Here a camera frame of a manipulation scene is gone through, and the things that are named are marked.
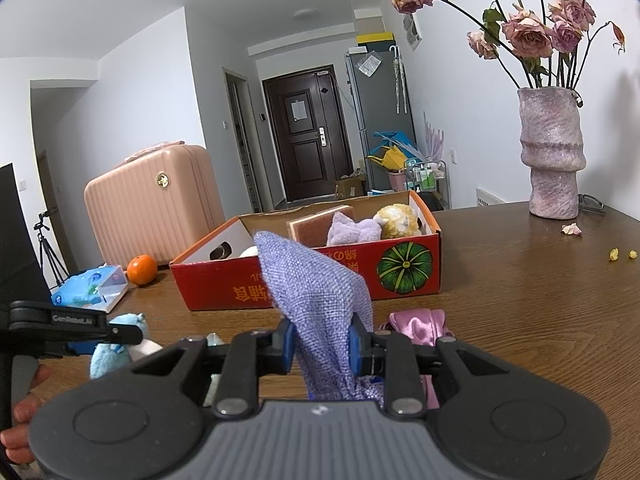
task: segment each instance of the refrigerator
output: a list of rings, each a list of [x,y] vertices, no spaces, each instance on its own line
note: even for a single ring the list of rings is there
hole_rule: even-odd
[[[411,106],[407,103],[407,113],[404,113],[402,87],[400,87],[400,113],[396,111],[396,72],[394,69],[394,54],[392,52],[377,52],[382,63],[376,71],[367,76],[358,69],[358,64],[370,56],[370,52],[363,54],[346,54],[347,74],[349,77],[351,94],[358,118],[360,142],[365,156],[370,155],[372,149],[383,139],[374,137],[375,132],[404,132],[407,138],[415,144],[414,120]],[[367,181],[369,189],[391,189],[389,177],[382,166],[365,158]]]

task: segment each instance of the green pumpkin illustration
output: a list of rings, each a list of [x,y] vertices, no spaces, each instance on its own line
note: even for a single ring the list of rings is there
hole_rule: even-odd
[[[376,270],[386,290],[409,294],[427,283],[433,272],[433,256],[425,246],[404,242],[386,250]]]

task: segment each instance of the brown table surface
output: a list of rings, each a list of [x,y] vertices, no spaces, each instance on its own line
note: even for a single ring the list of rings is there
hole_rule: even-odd
[[[389,313],[443,308],[457,336],[564,384],[607,413],[613,440],[598,480],[640,476],[640,222],[607,209],[581,213],[582,237],[563,223],[529,215],[527,204],[436,213],[443,231],[442,292],[377,301],[376,324]],[[617,247],[620,259],[609,261]],[[274,327],[273,309],[189,312],[171,273],[131,291],[114,311],[143,312],[152,337],[169,344],[182,336],[235,334]],[[49,398],[87,380],[88,358],[50,362],[56,375],[38,393]],[[262,380],[268,397],[305,397],[298,371]]]

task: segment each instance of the finger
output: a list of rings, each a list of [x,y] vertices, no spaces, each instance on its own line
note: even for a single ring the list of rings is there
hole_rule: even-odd
[[[31,381],[31,388],[37,388],[44,381],[51,377],[53,370],[49,368],[47,365],[40,365],[36,370],[36,375],[33,377],[33,381]]]
[[[20,449],[29,445],[29,425],[19,424],[0,433],[0,442],[7,449]]]
[[[42,406],[42,400],[35,394],[27,395],[14,407],[14,418],[16,422],[30,422],[33,415]]]
[[[33,456],[31,449],[28,447],[21,447],[20,449],[7,449],[6,456],[11,462],[15,464],[30,464],[34,462],[36,458]]]

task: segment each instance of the eyeglasses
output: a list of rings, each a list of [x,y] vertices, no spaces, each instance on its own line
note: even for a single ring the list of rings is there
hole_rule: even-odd
[[[591,213],[598,213],[601,215],[606,215],[607,212],[604,211],[604,204],[598,200],[596,197],[591,195],[578,195],[578,208],[583,211],[588,211]]]

